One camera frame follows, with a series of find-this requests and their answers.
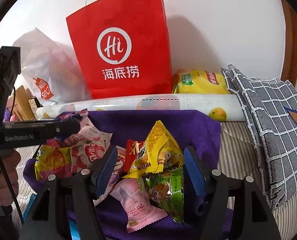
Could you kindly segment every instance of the snacks pile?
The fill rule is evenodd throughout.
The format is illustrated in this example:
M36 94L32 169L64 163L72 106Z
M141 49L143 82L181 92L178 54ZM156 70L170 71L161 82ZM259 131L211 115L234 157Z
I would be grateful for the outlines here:
M138 154L124 178L144 181L149 199L165 210L175 222L183 222L184 160L178 143L163 123L157 121L142 147L134 149L130 156L136 151Z
M35 163L37 180L45 181L50 174L68 177L90 168L110 146L112 134L99 131L88 118L87 109L60 118L77 120L81 130L41 146ZM175 222L183 222L183 154L163 123L157 121L145 141L130 138L126 149L117 146L117 151L118 159L106 191L94 200L94 205L108 194L119 200L128 215L128 233L167 215Z

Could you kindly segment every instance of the yellow snack bag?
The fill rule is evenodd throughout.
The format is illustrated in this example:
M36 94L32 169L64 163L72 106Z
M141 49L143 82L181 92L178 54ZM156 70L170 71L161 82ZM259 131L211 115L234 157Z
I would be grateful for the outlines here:
M221 74L179 69L174 75L174 94L229 94Z
M56 149L42 145L35 162L37 180L45 181L50 174L59 178L71 176L71 148Z
M160 173L163 169L181 166L183 163L178 143L163 123L157 121L124 178L137 179L144 173Z

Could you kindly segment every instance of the gray checkered cloth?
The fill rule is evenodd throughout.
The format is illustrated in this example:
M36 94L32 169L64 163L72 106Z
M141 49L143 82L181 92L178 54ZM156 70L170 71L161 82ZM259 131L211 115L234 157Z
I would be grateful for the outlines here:
M222 73L242 105L263 193L274 210L297 192L297 125L285 110L297 110L297 91L289 81L248 78L232 65Z

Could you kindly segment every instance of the blue plastic part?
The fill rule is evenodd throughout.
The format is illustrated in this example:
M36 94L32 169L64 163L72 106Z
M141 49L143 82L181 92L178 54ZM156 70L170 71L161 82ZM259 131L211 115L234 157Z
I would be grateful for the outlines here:
M206 197L205 193L205 178L201 173L200 168L198 167L194 157L191 154L191 151L186 147L184 150L184 163L188 174L191 178L194 190L196 195L201 197Z
M117 162L117 148L114 147L112 151L113 152L107 158L106 163L104 164L102 170L99 172L99 174L96 177L96 190L94 192L94 195L97 198L99 198L101 195L105 193L107 184L109 182L109 179L111 178L112 172L114 171L114 167Z
M77 224L74 220L69 219L69 228L71 230L72 240L80 240L80 234L78 233Z
M32 204L33 204L35 198L36 198L36 194L32 193L32 194L31 194L31 197L29 198L29 202L28 202L28 204L27 204L27 206L26 206L26 209L25 209L25 211L24 211L24 214L23 214L23 219L24 219L24 221L25 221L25 219L26 219L26 217L27 217L28 211L29 211L29 209L31 208L31 206L32 206Z

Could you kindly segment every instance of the human hand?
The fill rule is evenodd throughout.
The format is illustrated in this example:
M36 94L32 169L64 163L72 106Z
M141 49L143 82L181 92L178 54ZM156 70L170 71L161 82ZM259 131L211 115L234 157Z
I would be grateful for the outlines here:
M2 158L7 174L10 178L10 182L13 186L16 196L18 195L18 177L16 172L16 166L21 160L21 155L13 150L11 155ZM13 203L12 195L7 187L6 181L2 173L0 173L0 206L8 206Z

